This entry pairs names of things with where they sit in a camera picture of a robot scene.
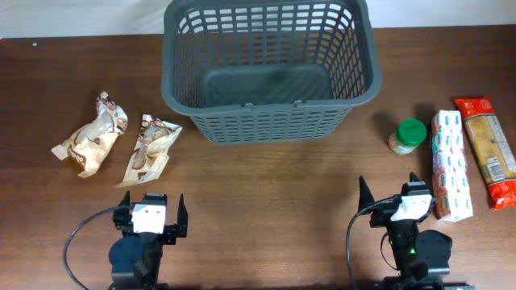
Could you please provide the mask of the green lid jar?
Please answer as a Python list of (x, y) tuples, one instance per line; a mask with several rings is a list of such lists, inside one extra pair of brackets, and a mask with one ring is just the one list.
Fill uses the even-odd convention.
[(415, 118), (402, 122), (389, 136), (389, 148), (399, 155), (410, 154), (427, 136), (426, 126)]

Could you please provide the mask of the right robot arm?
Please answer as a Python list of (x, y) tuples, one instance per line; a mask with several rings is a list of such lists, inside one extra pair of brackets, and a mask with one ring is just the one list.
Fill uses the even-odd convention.
[(358, 288), (351, 262), (351, 230), (360, 216), (370, 217), (372, 228), (384, 228), (382, 237), (389, 241), (397, 272), (386, 276), (374, 289), (380, 290), (467, 290), (474, 289), (466, 283), (446, 284), (443, 279), (450, 273), (449, 259), (452, 238), (436, 230), (421, 231), (418, 225), (431, 214), (435, 195), (415, 173), (410, 174), (401, 192), (391, 197), (375, 200), (365, 178), (359, 178), (359, 204), (357, 213), (347, 227), (346, 255), (350, 281)]

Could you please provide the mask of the tissue pocket pack bundle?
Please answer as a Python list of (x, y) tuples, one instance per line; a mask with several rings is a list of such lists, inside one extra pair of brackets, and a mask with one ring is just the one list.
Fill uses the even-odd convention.
[(433, 189), (436, 215), (447, 222), (473, 216), (470, 187), (466, 176), (464, 135), (457, 110), (440, 110), (431, 121)]

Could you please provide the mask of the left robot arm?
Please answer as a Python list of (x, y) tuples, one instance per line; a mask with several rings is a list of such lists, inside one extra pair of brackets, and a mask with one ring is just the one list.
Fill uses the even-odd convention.
[(177, 222), (167, 225), (168, 197), (147, 193), (141, 202), (132, 202), (126, 193), (113, 213), (115, 228), (122, 237), (110, 248), (111, 289), (166, 290), (158, 281), (163, 247), (174, 245), (188, 233), (189, 215), (184, 197), (179, 197)]

